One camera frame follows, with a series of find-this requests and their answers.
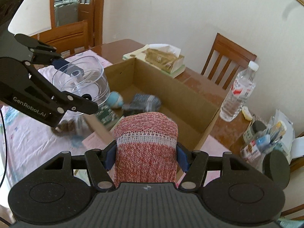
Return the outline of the medical cotton swab container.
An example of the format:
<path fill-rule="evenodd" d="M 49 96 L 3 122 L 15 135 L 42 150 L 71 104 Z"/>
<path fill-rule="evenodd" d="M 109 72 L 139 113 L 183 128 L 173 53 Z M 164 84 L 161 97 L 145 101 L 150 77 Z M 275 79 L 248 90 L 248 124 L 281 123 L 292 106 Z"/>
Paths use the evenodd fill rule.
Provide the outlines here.
<path fill-rule="evenodd" d="M 108 105 L 103 104 L 98 107 L 98 111 L 95 113 L 96 118 L 105 127 L 114 126 L 121 116 L 117 115 Z"/>

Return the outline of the clear plastic bowl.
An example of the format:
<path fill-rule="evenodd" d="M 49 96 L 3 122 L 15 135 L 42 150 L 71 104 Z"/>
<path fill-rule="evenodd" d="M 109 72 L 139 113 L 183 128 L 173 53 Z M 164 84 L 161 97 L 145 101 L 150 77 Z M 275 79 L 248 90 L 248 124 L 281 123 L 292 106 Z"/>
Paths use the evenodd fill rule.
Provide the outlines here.
<path fill-rule="evenodd" d="M 81 97 L 90 95 L 91 100 L 101 106 L 110 95 L 103 63 L 96 56 L 81 56 L 71 62 L 58 59 L 53 62 L 56 72 L 52 83 L 60 91 Z"/>

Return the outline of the brown cardboard box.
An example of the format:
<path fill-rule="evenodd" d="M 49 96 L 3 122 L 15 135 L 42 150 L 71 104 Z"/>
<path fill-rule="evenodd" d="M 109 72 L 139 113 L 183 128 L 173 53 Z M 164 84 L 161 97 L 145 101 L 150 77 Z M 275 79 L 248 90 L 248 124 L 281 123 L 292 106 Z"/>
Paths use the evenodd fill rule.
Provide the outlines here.
<path fill-rule="evenodd" d="M 109 66 L 105 72 L 110 90 L 120 93 L 128 104 L 136 94 L 157 96 L 161 100 L 158 112 L 178 126 L 177 143 L 190 151 L 201 148 L 210 126 L 217 118 L 217 105 L 180 81 L 137 59 Z M 100 137 L 109 139 L 112 136 L 115 140 L 114 130 L 107 132 L 95 115 L 87 115 L 85 120 Z"/>

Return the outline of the blue knitted sock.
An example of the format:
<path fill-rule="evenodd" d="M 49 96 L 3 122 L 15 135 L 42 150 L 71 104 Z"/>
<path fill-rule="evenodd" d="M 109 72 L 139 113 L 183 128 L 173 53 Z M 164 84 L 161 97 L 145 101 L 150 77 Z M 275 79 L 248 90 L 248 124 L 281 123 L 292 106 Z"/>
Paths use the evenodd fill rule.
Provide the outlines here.
<path fill-rule="evenodd" d="M 161 107 L 161 100 L 154 95 L 136 94 L 129 104 L 123 104 L 123 115 L 131 116 L 145 112 L 158 112 Z"/>

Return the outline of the wooden chair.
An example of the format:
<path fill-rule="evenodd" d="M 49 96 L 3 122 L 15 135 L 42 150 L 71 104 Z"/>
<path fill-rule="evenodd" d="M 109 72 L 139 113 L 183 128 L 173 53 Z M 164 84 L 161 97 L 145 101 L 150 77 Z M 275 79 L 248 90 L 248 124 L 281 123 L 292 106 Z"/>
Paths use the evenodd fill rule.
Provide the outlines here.
<path fill-rule="evenodd" d="M 31 37 L 55 47 L 58 53 L 68 51 L 73 55 L 89 49 L 87 20 L 59 26 Z"/>
<path fill-rule="evenodd" d="M 227 90 L 237 73 L 256 59 L 255 54 L 217 33 L 201 74 Z"/>

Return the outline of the clear jar brown contents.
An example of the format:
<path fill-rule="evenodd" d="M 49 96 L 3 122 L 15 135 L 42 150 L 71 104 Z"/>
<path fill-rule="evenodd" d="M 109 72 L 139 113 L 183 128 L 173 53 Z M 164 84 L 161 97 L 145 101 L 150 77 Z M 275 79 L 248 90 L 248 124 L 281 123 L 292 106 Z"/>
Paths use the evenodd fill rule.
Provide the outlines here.
<path fill-rule="evenodd" d="M 70 120 L 62 120 L 56 127 L 51 127 L 51 131 L 59 137 L 74 135 L 87 137 L 91 134 L 91 130 L 83 116 L 76 116 Z"/>

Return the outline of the pink knitted sock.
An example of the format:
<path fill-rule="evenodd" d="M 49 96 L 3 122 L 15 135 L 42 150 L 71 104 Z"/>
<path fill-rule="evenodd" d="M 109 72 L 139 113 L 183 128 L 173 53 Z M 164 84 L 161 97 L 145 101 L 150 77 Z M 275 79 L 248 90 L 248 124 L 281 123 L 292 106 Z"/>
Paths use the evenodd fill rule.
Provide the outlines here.
<path fill-rule="evenodd" d="M 114 183 L 176 181 L 178 126 L 166 115 L 146 112 L 123 118 L 114 129 Z"/>

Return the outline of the blue white round bottle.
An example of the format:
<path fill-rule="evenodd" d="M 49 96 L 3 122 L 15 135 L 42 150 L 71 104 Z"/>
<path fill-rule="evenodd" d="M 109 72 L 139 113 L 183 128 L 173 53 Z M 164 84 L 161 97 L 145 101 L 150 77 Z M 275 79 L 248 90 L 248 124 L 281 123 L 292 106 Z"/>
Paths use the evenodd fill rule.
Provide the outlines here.
<path fill-rule="evenodd" d="M 120 93 L 111 92 L 109 97 L 106 100 L 106 105 L 108 105 L 111 109 L 120 109 L 124 104 L 124 100 Z"/>

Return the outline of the book on table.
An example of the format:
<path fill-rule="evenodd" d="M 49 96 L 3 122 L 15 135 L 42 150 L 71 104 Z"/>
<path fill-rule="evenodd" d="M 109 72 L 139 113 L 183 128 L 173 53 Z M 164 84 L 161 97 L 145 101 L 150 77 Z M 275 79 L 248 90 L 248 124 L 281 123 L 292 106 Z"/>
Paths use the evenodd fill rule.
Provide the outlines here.
<path fill-rule="evenodd" d="M 185 71 L 181 49 L 169 44 L 146 44 L 136 51 L 123 55 L 123 60 L 136 58 L 176 78 Z"/>

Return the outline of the tissue box gold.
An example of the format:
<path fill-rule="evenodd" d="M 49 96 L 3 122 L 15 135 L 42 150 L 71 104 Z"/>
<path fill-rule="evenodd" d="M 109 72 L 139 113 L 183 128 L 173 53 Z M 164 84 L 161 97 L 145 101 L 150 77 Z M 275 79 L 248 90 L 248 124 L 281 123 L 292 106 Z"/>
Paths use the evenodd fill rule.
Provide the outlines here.
<path fill-rule="evenodd" d="M 145 52 L 145 61 L 172 74 L 183 65 L 181 49 L 169 44 L 149 44 Z"/>

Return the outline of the wooden chair back left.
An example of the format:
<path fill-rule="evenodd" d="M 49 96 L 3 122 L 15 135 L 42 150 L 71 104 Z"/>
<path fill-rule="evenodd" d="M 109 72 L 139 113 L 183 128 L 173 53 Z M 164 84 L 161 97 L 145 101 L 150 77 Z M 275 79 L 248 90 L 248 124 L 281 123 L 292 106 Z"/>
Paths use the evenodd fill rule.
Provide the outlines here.
<path fill-rule="evenodd" d="M 255 54 L 217 33 L 201 74 L 227 90 L 237 73 L 256 59 Z"/>

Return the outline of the pink floral tablecloth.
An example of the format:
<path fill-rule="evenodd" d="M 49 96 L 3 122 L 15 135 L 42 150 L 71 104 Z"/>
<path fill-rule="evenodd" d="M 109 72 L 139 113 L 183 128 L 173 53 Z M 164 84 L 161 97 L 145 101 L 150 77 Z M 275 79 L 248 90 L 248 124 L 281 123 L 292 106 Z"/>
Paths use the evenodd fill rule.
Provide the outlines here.
<path fill-rule="evenodd" d="M 56 136 L 49 126 L 10 107 L 4 107 L 3 114 L 1 136 L 8 137 L 7 178 L 10 185 L 61 151 L 70 151 L 74 155 L 87 151 L 82 144 L 83 136 Z"/>

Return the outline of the wooden chair left side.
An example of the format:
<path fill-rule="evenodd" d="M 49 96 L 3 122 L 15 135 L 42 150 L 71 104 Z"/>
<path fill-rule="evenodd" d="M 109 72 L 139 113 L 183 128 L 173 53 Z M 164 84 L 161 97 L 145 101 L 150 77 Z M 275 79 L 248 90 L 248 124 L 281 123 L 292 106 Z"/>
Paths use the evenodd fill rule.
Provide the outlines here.
<path fill-rule="evenodd" d="M 68 51 L 73 55 L 89 49 L 87 20 L 59 26 L 31 37 L 55 47 L 58 53 Z"/>

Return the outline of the wooden door frame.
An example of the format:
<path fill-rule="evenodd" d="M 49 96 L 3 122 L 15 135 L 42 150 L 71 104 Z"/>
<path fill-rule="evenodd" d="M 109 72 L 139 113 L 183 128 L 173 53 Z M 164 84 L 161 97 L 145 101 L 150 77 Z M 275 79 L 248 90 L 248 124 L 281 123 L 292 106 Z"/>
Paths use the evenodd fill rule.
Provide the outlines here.
<path fill-rule="evenodd" d="M 49 0 L 51 29 L 56 28 L 55 0 Z M 79 5 L 80 22 L 87 20 L 89 33 L 89 48 L 101 45 L 103 43 L 103 12 L 104 0 L 90 0 L 89 4 Z"/>

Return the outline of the large jar black lid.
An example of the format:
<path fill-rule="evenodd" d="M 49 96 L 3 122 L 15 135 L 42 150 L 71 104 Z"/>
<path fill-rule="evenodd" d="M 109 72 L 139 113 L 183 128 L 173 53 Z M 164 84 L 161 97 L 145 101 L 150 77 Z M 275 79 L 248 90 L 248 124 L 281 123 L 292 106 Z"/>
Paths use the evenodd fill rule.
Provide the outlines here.
<path fill-rule="evenodd" d="M 262 171 L 281 189 L 288 186 L 291 175 L 290 166 L 281 151 L 273 150 L 264 157 Z"/>

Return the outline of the water bottle red label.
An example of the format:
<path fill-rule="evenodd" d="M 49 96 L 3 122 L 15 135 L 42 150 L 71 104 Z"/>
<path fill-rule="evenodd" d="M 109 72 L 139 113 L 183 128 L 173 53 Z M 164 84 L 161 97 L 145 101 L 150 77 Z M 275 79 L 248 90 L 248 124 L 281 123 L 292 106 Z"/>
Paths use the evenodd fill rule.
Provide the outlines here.
<path fill-rule="evenodd" d="M 239 115 L 256 87 L 255 75 L 258 69 L 259 65 L 250 61 L 248 67 L 238 73 L 221 105 L 219 116 L 222 120 L 231 122 Z"/>

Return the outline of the pink cardboard box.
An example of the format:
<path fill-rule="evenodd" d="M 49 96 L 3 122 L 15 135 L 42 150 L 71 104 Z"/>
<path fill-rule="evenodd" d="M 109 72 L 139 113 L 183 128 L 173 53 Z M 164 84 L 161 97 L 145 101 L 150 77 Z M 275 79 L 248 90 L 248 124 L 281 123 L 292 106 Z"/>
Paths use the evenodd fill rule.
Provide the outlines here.
<path fill-rule="evenodd" d="M 82 144 L 87 150 L 104 150 L 113 140 L 114 138 L 112 136 L 110 136 L 109 139 L 106 139 L 93 132 L 82 141 Z"/>

